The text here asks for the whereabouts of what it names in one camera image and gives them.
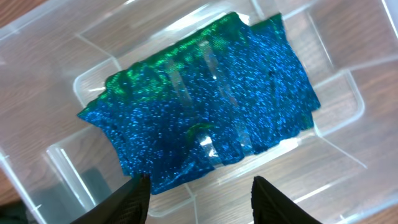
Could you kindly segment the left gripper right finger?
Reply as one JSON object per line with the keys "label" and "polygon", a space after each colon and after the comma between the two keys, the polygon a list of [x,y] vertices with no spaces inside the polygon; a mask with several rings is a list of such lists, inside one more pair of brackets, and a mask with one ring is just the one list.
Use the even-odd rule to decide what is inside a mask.
{"label": "left gripper right finger", "polygon": [[321,224],[261,176],[251,189],[254,224]]}

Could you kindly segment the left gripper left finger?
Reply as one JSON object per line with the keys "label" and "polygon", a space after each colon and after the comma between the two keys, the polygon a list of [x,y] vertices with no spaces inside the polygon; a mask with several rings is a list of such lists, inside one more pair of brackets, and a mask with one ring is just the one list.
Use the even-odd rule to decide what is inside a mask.
{"label": "left gripper left finger", "polygon": [[144,224],[150,201],[150,177],[133,177],[73,224]]}

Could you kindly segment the blue green sequin cloth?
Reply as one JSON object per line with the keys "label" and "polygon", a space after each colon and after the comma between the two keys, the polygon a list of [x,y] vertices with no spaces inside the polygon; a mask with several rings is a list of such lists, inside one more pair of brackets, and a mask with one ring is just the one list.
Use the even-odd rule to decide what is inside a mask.
{"label": "blue green sequin cloth", "polygon": [[311,129],[319,107],[282,15],[231,12],[108,77],[78,117],[157,195]]}

